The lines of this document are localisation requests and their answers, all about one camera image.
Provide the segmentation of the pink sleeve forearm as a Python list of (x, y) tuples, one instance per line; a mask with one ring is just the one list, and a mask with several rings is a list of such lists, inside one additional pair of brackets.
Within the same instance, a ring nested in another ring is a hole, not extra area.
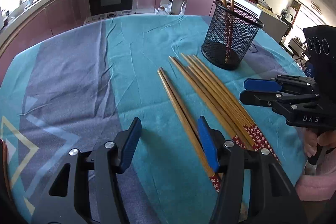
[(335, 192), (335, 148), (324, 157), (316, 167), (306, 163), (303, 175), (295, 185), (302, 201), (326, 201)]

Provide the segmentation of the person's right hand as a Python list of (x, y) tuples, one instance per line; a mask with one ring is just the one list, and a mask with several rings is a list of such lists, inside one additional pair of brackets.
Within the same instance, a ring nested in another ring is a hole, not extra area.
[(312, 129), (306, 128), (303, 131), (303, 147), (307, 157), (312, 157), (317, 152), (317, 146), (335, 148), (336, 134), (335, 131), (324, 132), (317, 136)]

